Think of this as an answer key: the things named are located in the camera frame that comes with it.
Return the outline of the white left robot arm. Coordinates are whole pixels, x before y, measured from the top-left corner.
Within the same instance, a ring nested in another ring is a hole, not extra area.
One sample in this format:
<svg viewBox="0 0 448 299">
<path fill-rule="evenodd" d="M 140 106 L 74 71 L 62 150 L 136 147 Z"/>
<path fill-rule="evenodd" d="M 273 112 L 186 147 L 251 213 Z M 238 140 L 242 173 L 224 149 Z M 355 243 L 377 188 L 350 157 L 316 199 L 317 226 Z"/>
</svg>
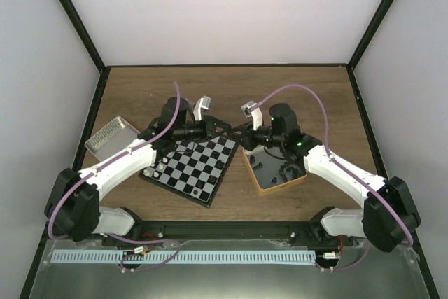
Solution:
<svg viewBox="0 0 448 299">
<path fill-rule="evenodd" d="M 62 170 L 45 206 L 48 236 L 79 242 L 94 234 L 119 236 L 129 246 L 143 237 L 140 218 L 126 207 L 100 202 L 134 174 L 210 207 L 235 155 L 230 124 L 205 114 L 209 97 L 194 106 L 172 97 L 160 116 L 131 142 L 91 167 Z"/>
</svg>

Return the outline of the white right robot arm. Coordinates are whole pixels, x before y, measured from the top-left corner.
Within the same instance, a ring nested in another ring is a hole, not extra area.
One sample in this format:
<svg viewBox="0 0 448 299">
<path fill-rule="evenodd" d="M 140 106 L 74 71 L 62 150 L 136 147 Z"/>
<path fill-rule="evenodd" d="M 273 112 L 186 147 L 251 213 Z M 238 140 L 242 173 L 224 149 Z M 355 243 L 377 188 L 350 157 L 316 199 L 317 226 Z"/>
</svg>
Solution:
<svg viewBox="0 0 448 299">
<path fill-rule="evenodd" d="M 242 105 L 249 122 L 233 129 L 232 134 L 246 151 L 277 148 L 286 162 L 314 174 L 347 194 L 359 209 L 329 208 L 311 227 L 312 239 L 320 245 L 335 236 L 367 239 L 377 249 L 391 252 L 399 244 L 411 244 L 421 218 L 407 184 L 369 173 L 342 159 L 310 134 L 302 132 L 289 104 L 269 108 L 270 124 L 265 125 L 258 105 Z"/>
</svg>

